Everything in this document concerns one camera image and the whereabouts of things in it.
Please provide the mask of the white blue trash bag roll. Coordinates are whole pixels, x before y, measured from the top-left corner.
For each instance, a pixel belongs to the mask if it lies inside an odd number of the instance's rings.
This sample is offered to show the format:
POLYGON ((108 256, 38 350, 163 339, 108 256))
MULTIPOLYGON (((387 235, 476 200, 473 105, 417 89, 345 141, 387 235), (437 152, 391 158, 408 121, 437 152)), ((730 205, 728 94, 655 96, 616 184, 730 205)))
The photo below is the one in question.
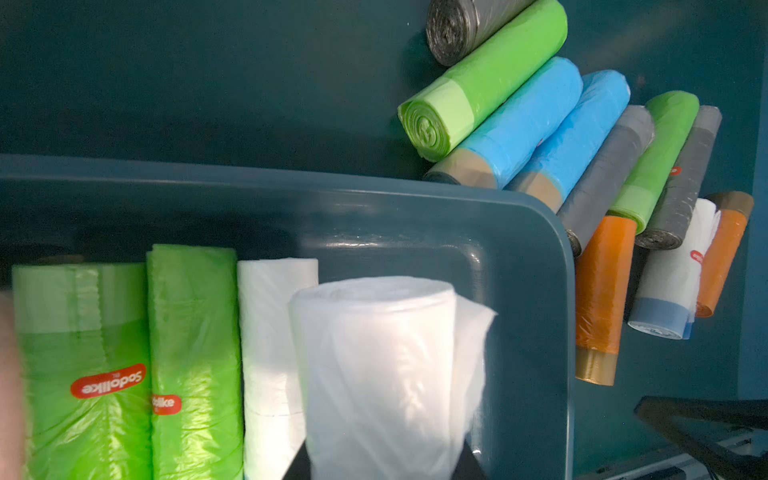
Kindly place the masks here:
POLYGON ((306 438, 288 303, 318 284, 316 259, 237 263, 244 380, 244 477, 281 479, 306 438))

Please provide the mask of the green trash bag roll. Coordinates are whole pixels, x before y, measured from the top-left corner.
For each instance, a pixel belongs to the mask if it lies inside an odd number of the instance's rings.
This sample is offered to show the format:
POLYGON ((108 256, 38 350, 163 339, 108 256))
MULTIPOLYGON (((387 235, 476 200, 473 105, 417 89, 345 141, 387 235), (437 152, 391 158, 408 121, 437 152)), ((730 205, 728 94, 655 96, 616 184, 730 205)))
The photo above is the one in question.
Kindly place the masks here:
POLYGON ((151 478, 144 265, 16 265, 12 287, 23 478, 151 478))

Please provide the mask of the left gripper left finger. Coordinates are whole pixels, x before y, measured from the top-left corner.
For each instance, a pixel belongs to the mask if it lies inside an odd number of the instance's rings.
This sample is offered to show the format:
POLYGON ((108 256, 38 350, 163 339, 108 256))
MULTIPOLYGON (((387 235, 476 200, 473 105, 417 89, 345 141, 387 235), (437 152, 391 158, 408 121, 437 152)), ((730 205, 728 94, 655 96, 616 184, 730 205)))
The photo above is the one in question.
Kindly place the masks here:
POLYGON ((310 480, 311 467, 311 460, 306 448, 306 443, 303 443, 284 474, 283 480, 310 480))

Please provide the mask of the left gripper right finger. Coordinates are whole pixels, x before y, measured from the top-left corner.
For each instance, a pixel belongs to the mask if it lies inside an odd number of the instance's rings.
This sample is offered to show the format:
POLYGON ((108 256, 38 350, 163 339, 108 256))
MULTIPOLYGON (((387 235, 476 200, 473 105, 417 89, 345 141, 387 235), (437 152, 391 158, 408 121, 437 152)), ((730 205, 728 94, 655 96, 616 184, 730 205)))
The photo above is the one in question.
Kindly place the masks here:
POLYGON ((469 444, 463 443, 452 480, 487 480, 488 477, 482 469, 479 461, 473 454, 469 444))

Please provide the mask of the dark grey trash bag roll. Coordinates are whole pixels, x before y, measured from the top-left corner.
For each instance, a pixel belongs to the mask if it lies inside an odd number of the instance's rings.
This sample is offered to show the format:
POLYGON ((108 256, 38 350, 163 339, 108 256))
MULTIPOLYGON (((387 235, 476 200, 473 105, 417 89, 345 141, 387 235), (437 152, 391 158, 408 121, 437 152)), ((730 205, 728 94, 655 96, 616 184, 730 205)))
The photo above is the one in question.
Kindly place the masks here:
POLYGON ((432 0, 426 35, 434 58, 451 67, 528 8, 533 0, 432 0))

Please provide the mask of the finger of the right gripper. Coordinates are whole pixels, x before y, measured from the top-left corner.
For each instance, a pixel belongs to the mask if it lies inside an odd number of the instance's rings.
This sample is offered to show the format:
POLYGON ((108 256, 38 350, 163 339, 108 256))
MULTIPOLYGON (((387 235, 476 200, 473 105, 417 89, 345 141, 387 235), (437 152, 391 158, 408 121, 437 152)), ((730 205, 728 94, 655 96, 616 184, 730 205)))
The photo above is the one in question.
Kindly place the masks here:
POLYGON ((645 396, 634 408, 644 424, 702 463, 720 479, 765 479, 767 455, 739 454, 715 440, 718 425, 767 431, 767 401, 645 396))

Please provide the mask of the pink trash bag roll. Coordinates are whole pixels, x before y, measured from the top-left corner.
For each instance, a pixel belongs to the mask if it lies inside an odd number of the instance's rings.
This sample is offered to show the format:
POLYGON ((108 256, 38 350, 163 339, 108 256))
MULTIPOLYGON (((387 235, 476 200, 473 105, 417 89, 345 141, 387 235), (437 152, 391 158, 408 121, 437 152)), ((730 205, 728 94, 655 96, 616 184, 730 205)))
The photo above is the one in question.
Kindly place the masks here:
POLYGON ((21 479, 25 425, 12 295, 1 292, 1 478, 21 479))

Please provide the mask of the white roll red label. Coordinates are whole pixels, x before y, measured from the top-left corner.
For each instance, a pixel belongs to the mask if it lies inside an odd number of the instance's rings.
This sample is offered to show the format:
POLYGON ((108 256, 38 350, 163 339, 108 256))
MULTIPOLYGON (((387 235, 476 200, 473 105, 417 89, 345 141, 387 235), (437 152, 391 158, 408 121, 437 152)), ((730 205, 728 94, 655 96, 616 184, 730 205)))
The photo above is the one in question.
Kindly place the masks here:
POLYGON ((324 283, 289 303, 315 479, 448 479, 485 385, 493 309, 445 281, 324 283))

